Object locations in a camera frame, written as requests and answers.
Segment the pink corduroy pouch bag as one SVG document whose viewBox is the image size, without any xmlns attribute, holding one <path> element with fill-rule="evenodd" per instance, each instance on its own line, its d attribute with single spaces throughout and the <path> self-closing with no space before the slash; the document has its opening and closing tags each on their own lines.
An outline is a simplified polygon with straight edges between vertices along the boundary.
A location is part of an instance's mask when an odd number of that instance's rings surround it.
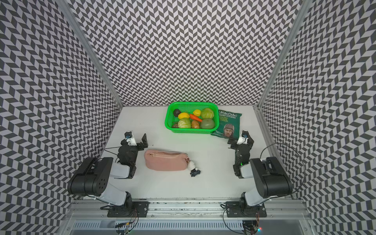
<svg viewBox="0 0 376 235">
<path fill-rule="evenodd" d="M 186 153 L 147 150 L 144 154 L 146 167 L 155 171 L 181 171 L 189 164 Z"/>
</svg>

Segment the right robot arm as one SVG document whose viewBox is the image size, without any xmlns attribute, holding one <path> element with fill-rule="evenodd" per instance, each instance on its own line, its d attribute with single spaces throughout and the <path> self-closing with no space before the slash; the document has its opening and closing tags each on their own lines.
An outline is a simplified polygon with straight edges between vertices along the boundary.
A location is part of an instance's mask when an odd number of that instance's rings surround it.
<svg viewBox="0 0 376 235">
<path fill-rule="evenodd" d="M 230 139 L 230 149 L 235 151 L 233 170 L 240 179 L 250 179 L 255 187 L 242 193 L 240 207 L 248 209 L 262 205 L 264 202 L 291 195 L 293 184 L 277 157 L 251 158 L 250 150 L 253 139 L 240 137 Z"/>
</svg>

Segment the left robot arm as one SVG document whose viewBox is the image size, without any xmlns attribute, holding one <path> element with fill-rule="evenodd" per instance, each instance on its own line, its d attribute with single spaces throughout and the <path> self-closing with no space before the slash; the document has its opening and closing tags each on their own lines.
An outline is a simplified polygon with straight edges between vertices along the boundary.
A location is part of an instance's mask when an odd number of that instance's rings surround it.
<svg viewBox="0 0 376 235">
<path fill-rule="evenodd" d="M 124 133 L 120 143 L 117 159 L 111 157 L 88 157 L 79 166 L 68 182 L 68 193 L 76 196 L 89 196 L 107 203 L 104 209 L 121 210 L 131 213 L 136 210 L 132 196 L 112 185 L 109 180 L 132 179 L 136 172 L 136 161 L 139 151 L 148 148 L 147 135 L 144 134 L 141 142 L 137 143 L 131 131 Z"/>
</svg>

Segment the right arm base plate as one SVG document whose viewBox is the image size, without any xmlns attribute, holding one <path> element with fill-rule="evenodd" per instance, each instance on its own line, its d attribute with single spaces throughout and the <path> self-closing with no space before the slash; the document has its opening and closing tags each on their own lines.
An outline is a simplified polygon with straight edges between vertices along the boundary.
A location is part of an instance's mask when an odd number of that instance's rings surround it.
<svg viewBox="0 0 376 235">
<path fill-rule="evenodd" d="M 226 215 L 229 218 L 265 218 L 267 217 L 264 204 L 256 206 L 241 205 L 239 201 L 225 202 Z"/>
</svg>

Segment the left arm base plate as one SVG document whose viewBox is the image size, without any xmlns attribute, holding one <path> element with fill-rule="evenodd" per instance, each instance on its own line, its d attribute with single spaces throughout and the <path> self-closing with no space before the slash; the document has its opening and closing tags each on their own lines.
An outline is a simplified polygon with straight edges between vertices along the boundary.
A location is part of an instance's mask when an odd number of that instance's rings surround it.
<svg viewBox="0 0 376 235">
<path fill-rule="evenodd" d="M 145 218 L 149 210 L 149 201 L 134 201 L 129 206 L 110 206 L 107 217 L 109 218 L 130 218 L 139 217 Z"/>
</svg>

